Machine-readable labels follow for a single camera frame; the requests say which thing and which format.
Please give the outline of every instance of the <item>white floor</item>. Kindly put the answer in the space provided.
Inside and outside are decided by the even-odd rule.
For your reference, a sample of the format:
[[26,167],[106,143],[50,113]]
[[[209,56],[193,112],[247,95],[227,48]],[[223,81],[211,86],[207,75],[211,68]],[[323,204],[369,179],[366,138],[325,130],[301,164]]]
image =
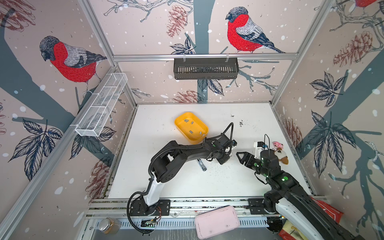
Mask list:
[[271,145],[272,141],[278,141],[286,146],[284,151],[289,164],[281,164],[281,169],[294,176],[310,194],[269,104],[162,104],[139,106],[109,198],[129,198],[135,191],[144,191],[153,155],[172,140],[189,144],[174,125],[174,119],[184,112],[192,112],[199,117],[209,127],[208,136],[219,135],[233,122],[233,138],[237,147],[223,165],[217,160],[203,160],[207,167],[205,172],[197,160],[185,163],[178,174],[166,183],[161,197],[263,196],[271,188],[260,183],[254,171],[242,166],[235,153],[247,151],[254,154],[253,142],[262,141],[264,134],[270,137]]

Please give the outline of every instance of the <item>white wire basket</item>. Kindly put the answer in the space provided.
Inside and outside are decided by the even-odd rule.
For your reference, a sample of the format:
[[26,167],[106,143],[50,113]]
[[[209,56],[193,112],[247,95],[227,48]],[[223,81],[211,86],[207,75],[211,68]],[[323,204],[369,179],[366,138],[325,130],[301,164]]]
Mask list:
[[80,136],[98,137],[127,83],[125,73],[112,73],[97,94],[75,131]]

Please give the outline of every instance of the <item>pink container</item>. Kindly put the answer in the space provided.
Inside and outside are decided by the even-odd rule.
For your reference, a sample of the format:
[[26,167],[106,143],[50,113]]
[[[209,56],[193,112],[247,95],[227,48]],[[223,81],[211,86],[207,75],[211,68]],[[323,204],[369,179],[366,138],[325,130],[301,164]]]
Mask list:
[[195,217],[199,239],[209,238],[240,226],[235,208],[227,206]]

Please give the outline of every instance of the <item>yellow plastic bin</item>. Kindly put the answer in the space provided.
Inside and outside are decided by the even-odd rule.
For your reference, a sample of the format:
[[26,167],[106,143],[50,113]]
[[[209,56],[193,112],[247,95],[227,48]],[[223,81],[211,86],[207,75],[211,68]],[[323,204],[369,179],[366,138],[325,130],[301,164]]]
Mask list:
[[192,144],[201,142],[209,132],[209,128],[195,114],[190,112],[177,117],[175,125]]

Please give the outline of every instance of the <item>jar lid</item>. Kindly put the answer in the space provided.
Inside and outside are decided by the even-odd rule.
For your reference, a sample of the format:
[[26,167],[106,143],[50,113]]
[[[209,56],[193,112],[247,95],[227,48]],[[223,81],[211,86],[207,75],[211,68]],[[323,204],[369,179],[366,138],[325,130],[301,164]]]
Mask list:
[[109,219],[103,219],[100,223],[99,223],[99,230],[104,232],[106,231],[109,227],[111,226],[111,221]]

